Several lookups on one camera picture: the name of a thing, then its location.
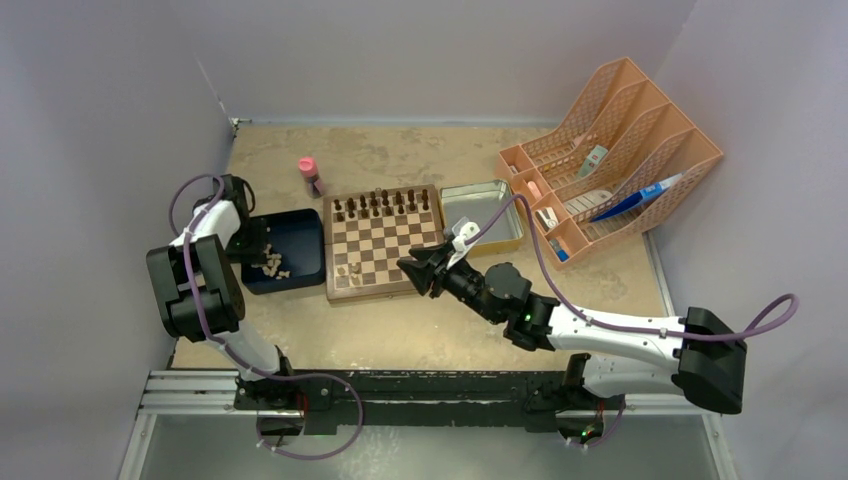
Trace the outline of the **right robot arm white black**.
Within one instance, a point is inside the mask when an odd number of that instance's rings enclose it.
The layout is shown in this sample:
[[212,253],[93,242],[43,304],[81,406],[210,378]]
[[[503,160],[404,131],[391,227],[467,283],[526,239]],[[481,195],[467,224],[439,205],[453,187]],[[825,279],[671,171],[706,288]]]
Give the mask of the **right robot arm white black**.
[[452,261],[448,244],[414,248],[397,265],[417,292],[447,292],[527,351],[569,350],[574,356],[561,392],[576,407],[626,394],[680,395],[702,409],[741,412],[747,345],[708,309],[639,317],[576,307],[533,292],[509,262],[485,272]]

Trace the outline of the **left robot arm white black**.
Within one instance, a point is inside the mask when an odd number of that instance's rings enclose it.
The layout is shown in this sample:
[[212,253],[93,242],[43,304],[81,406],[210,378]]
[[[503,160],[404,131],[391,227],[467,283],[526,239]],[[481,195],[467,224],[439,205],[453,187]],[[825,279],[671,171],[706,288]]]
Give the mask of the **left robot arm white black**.
[[237,368],[243,398],[284,409],[297,399],[298,382],[281,350],[245,323],[246,303],[232,268],[265,258],[267,223],[252,217],[245,180],[230,174],[210,179],[213,193],[194,204],[189,223],[146,255],[157,309],[171,337],[208,346]]

